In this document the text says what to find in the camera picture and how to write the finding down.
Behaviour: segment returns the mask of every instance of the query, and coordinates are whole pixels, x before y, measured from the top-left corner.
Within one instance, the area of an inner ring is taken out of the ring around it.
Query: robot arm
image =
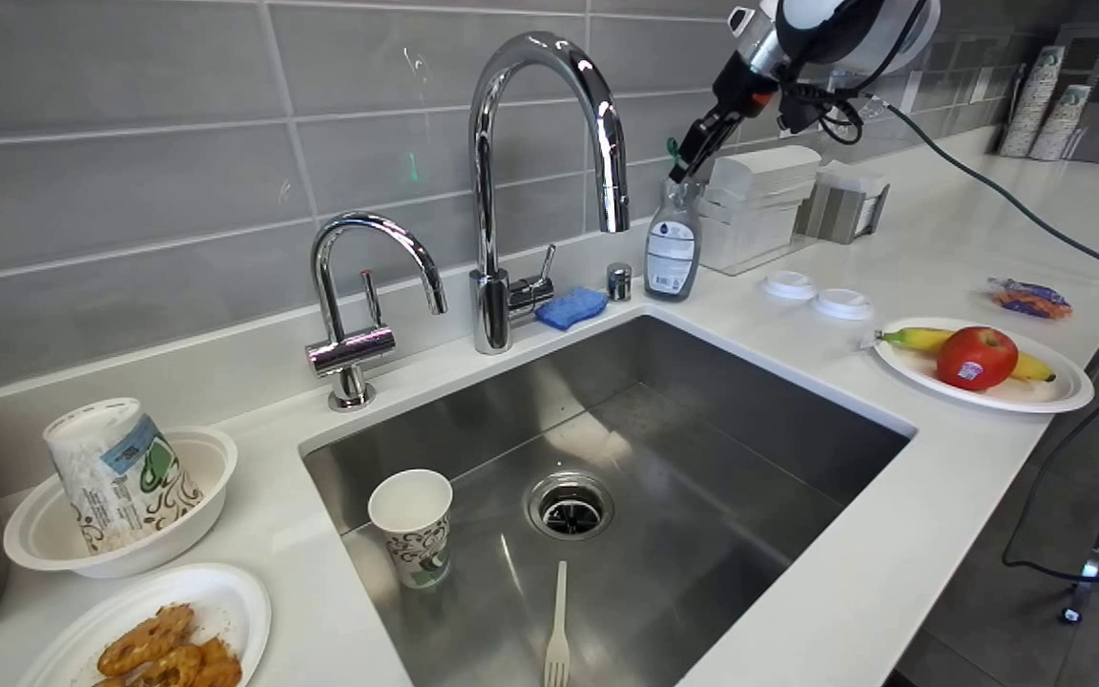
[[[715,105],[685,137],[673,179],[688,184],[780,94],[780,127],[798,132],[833,105],[860,118],[847,94],[924,53],[938,23],[938,0],[766,0],[733,7],[733,58],[715,79]],[[807,63],[833,63],[830,86],[798,85]]]

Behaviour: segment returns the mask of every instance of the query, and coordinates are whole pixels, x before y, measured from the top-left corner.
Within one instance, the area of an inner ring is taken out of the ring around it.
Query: sink
[[[657,317],[307,454],[414,684],[541,684],[571,562],[571,684],[674,684],[907,436]],[[453,482],[449,577],[409,593],[370,488]]]

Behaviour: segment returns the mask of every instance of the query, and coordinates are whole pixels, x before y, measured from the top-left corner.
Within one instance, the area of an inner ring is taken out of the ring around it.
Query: faucet
[[[323,378],[332,378],[327,401],[337,407],[368,404],[370,387],[362,383],[354,362],[398,346],[392,329],[387,329],[387,314],[381,314],[381,301],[376,295],[370,272],[362,272],[370,324],[358,332],[344,332],[327,258],[332,258],[332,244],[349,230],[376,230],[376,234],[391,236],[392,244],[400,244],[414,254],[414,264],[423,272],[433,314],[444,314],[438,267],[437,267],[433,253],[409,230],[400,230],[398,220],[391,220],[381,214],[337,214],[337,217],[327,217],[318,234],[318,244],[313,244],[313,286],[318,286],[321,322],[323,322],[327,338],[311,342],[311,366],[321,370]]]
[[[479,196],[479,220],[481,220],[481,253],[473,272],[473,342],[479,351],[504,351],[509,346],[509,317],[533,308],[537,301],[552,296],[550,282],[550,254],[533,277],[509,277],[495,254],[495,179],[493,179],[493,137],[500,94],[509,79],[526,70],[546,63],[550,74],[564,75],[571,94],[585,105],[593,151],[597,151],[597,187],[599,187],[599,230],[627,234],[631,230],[631,192],[627,192],[627,137],[622,118],[612,99],[612,85],[597,70],[597,60],[569,38],[531,30],[504,43],[479,75],[473,86],[473,116],[468,116],[468,145],[473,145],[473,196]]]

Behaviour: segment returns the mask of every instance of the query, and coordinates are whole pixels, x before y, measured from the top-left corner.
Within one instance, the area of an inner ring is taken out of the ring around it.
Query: sink drain
[[[585,473],[552,473],[531,491],[531,520],[559,539],[585,539],[608,523],[608,496]]]

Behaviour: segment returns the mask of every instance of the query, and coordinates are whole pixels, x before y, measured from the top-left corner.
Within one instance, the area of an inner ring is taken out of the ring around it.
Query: plate
[[[131,577],[155,567],[192,548],[220,515],[229,482],[238,473],[238,443],[209,429],[166,430],[183,458],[187,478],[204,488],[204,498],[172,528],[139,539],[121,548],[91,548],[82,533],[78,511],[65,498],[56,478],[22,496],[5,528],[5,548],[21,567],[78,572],[78,577]]]
[[[22,684],[100,684],[100,652],[168,603],[192,603],[197,610],[196,642],[220,638],[239,656],[246,684],[255,674],[255,663],[270,642],[270,600],[265,585],[234,566],[183,566],[154,572],[150,581],[139,581],[114,600],[91,608],[44,652]]]
[[[978,322],[954,322],[954,317],[907,317],[907,322],[888,322],[884,332],[897,332],[897,329],[973,329]],[[912,351],[897,351],[895,342],[879,338],[873,351],[879,360],[897,370],[901,378],[938,392],[938,395],[954,395],[954,401],[964,401],[964,404],[981,404],[981,407],[1001,407],[1001,413],[1075,413],[1090,401],[1090,378],[1064,353],[1027,338],[1027,334],[1017,334],[1017,346],[1047,360],[1052,366],[1052,383],[1001,383],[985,392],[968,392],[968,389],[957,389],[957,387],[945,387],[934,378],[934,360],[924,360],[924,353],[912,353]]]

